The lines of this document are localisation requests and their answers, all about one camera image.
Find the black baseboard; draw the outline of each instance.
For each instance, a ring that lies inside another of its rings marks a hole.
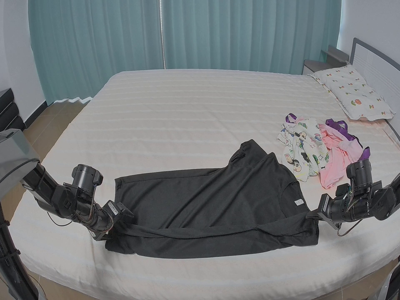
[[[47,102],[45,101],[42,103],[34,113],[30,115],[30,117],[25,121],[26,128],[29,128],[29,126],[36,120],[38,116],[44,111],[44,109],[47,108]]]

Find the purple strap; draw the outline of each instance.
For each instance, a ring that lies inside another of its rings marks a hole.
[[[289,117],[291,117],[293,120],[295,120],[296,121],[296,119],[297,119],[297,117],[293,114],[293,113],[289,113],[287,116],[286,116],[286,122],[287,123],[291,123],[290,122],[290,120],[289,120]]]
[[[342,121],[333,121],[333,119],[327,119],[325,121],[325,124],[329,127],[332,127],[334,129],[336,129],[337,131],[339,131],[347,140],[349,141],[353,141],[353,140],[357,140],[358,143],[360,144],[360,146],[362,147],[362,144],[360,143],[359,139],[356,136],[353,136],[352,134],[347,132],[347,123]],[[366,147],[361,155],[361,157],[358,159],[358,161],[364,160],[364,159],[368,159],[371,155],[371,151],[369,147]]]

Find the black t-shirt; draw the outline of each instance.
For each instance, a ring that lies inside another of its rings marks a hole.
[[[106,248],[163,258],[220,257],[318,243],[317,220],[288,168],[254,140],[226,167],[115,180],[134,223],[115,225]]]

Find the light through curtain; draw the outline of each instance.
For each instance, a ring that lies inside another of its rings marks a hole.
[[[48,104],[93,97],[114,74],[163,69],[159,0],[28,0]]]
[[[336,46],[342,0],[162,0],[166,68],[301,74]]]

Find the white pillow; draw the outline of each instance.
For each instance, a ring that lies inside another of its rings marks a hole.
[[[373,121],[391,119],[395,114],[351,64],[317,71],[310,76],[336,98],[350,119]]]

